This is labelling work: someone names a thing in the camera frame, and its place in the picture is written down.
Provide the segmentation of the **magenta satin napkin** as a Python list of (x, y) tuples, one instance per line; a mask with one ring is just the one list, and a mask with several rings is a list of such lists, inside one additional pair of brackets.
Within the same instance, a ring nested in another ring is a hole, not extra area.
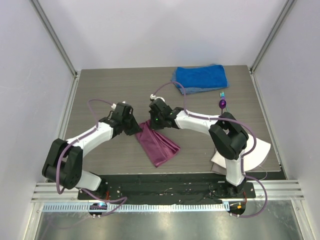
[(150, 123), (150, 120), (140, 123), (142, 131), (136, 133), (135, 137), (150, 162), (158, 168), (175, 157), (181, 148), (165, 135), (151, 129)]

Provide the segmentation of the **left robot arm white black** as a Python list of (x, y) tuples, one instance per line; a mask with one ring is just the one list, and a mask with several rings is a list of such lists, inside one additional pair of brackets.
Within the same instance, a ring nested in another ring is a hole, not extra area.
[(113, 104), (110, 115), (98, 120), (89, 130), (67, 140), (54, 140), (43, 165), (42, 175), (56, 183), (59, 194), (66, 189), (77, 188), (89, 191), (97, 200), (102, 199), (108, 191), (108, 184), (101, 176), (83, 170), (83, 158), (121, 133), (132, 136), (142, 132), (133, 112), (133, 107), (126, 102)]

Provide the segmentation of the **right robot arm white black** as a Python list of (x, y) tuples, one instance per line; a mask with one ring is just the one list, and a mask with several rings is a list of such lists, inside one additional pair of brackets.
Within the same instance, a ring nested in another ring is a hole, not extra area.
[(249, 135), (228, 112), (220, 116), (196, 115), (182, 107), (172, 109), (162, 97), (150, 96), (150, 127), (153, 130), (175, 128), (192, 130), (211, 137), (217, 154), (225, 161), (226, 193), (233, 198), (244, 191), (246, 177), (243, 157)]

